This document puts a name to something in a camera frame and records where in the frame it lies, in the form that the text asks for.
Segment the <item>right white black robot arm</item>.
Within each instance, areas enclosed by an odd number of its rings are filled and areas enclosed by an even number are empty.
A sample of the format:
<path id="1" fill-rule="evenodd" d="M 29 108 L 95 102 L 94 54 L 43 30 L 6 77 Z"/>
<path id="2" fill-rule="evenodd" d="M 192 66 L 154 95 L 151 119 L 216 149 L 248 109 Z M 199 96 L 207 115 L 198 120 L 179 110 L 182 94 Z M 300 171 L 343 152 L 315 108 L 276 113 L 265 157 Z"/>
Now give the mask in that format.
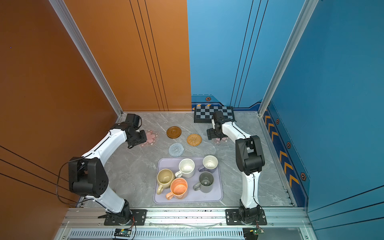
<path id="1" fill-rule="evenodd" d="M 262 215 L 259 201 L 259 179 L 265 156 L 259 136 L 244 132 L 232 121 L 212 120 L 213 127 L 207 130 L 208 138 L 228 137 L 235 143 L 236 164 L 242 173 L 242 196 L 239 215 L 245 224 L 251 224 Z"/>

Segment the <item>woven rattan round coaster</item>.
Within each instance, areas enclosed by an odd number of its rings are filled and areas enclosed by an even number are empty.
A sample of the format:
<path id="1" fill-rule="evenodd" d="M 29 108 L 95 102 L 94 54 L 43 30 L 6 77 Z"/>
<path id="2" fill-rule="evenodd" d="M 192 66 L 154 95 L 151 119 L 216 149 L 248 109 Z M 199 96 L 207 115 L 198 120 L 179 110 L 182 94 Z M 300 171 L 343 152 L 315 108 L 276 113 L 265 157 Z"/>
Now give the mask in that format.
<path id="1" fill-rule="evenodd" d="M 202 141 L 202 137 L 198 134 L 191 134 L 187 137 L 187 143 L 192 147 L 197 147 Z"/>

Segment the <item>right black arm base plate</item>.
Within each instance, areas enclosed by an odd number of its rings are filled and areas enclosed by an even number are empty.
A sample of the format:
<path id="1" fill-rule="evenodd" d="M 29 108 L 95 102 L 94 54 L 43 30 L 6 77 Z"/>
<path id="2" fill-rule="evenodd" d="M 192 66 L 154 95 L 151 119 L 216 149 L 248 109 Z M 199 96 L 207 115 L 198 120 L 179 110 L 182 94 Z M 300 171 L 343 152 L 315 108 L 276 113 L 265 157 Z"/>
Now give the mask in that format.
<path id="1" fill-rule="evenodd" d="M 243 210 L 226 209 L 226 221 L 228 226 L 259 225 L 266 226 L 267 217 L 263 209 Z"/>

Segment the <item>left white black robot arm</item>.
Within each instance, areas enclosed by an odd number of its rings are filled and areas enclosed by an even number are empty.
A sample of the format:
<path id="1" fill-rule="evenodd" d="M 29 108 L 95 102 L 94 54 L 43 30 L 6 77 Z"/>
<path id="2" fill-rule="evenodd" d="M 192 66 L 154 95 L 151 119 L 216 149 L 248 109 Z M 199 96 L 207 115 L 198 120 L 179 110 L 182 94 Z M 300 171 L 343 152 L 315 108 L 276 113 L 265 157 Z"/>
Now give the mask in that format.
<path id="1" fill-rule="evenodd" d="M 70 192 L 92 200 L 101 205 L 106 214 L 103 216 L 119 225 L 133 222 L 129 202 L 119 197 L 109 186 L 105 164 L 117 148 L 128 143 L 131 149 L 147 141 L 144 130 L 133 126 L 115 124 L 109 133 L 90 151 L 81 157 L 73 157 L 69 163 Z"/>

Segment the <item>pink cherry blossom coaster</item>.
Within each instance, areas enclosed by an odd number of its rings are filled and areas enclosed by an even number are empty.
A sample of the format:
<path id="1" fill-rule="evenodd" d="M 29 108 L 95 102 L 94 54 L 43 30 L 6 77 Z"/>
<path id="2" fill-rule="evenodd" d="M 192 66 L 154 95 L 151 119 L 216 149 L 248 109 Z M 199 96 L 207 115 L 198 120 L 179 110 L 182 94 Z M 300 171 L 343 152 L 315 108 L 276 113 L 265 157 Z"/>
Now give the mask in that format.
<path id="1" fill-rule="evenodd" d="M 215 144 L 227 143 L 229 141 L 228 137 L 215 138 L 213 139 Z"/>
<path id="2" fill-rule="evenodd" d="M 157 139 L 159 137 L 159 134 L 152 131 L 152 130 L 147 130 L 146 131 L 146 137 L 147 137 L 147 141 L 145 143 L 142 143 L 141 147 L 155 145 L 155 143 L 157 142 Z"/>

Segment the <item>grey woven round coaster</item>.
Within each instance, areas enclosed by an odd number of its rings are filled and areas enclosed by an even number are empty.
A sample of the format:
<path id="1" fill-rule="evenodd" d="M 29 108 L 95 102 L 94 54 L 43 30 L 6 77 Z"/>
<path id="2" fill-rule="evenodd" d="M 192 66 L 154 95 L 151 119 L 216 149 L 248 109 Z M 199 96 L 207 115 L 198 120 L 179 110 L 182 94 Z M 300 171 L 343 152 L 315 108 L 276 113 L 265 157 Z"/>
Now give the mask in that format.
<path id="1" fill-rule="evenodd" d="M 180 157 L 184 153 L 184 146 L 180 143 L 172 144 L 169 147 L 169 154 L 171 157 Z"/>

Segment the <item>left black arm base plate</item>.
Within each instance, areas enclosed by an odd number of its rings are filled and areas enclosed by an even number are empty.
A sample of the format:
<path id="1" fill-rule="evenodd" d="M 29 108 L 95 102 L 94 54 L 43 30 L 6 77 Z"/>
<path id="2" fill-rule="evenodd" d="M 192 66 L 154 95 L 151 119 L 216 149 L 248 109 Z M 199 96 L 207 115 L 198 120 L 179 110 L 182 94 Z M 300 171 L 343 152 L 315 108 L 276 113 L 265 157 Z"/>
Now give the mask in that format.
<path id="1" fill-rule="evenodd" d="M 105 219 L 105 226 L 143 226 L 146 221 L 147 210 L 135 209 L 131 210 L 130 217 L 121 217 L 118 214 L 106 213 L 103 216 L 99 216 L 99 219 Z"/>

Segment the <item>brown wooden round coaster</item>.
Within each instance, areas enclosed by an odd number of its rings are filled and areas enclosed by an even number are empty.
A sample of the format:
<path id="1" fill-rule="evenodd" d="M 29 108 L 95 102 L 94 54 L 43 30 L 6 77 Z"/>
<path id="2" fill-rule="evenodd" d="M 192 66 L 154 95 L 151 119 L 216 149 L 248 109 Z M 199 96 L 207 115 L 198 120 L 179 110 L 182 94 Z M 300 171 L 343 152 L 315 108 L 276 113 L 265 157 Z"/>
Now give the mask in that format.
<path id="1" fill-rule="evenodd" d="M 182 134 L 182 130 L 180 127 L 172 126 L 167 129 L 167 136 L 170 139 L 177 139 Z"/>

